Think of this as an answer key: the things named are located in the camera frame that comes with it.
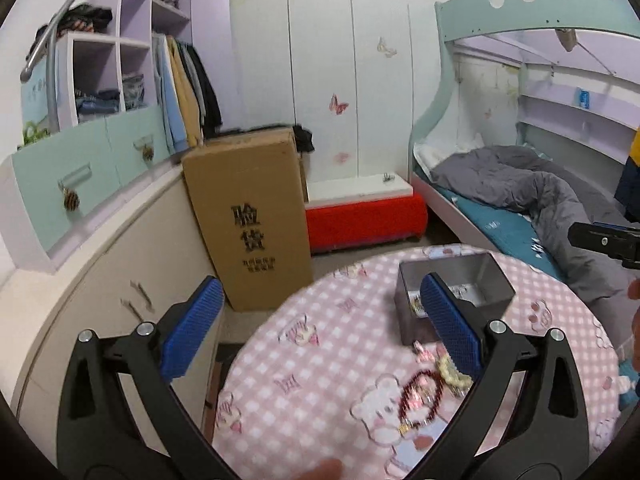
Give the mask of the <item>person left hand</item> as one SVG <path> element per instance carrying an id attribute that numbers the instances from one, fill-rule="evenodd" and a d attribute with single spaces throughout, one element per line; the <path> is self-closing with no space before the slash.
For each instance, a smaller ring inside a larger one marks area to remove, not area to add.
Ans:
<path id="1" fill-rule="evenodd" d="M 640 280 L 634 280 L 628 287 L 628 298 L 640 300 Z M 634 336 L 634 351 L 632 352 L 632 366 L 640 372 L 640 308 L 637 309 L 631 324 L 632 336 Z"/>

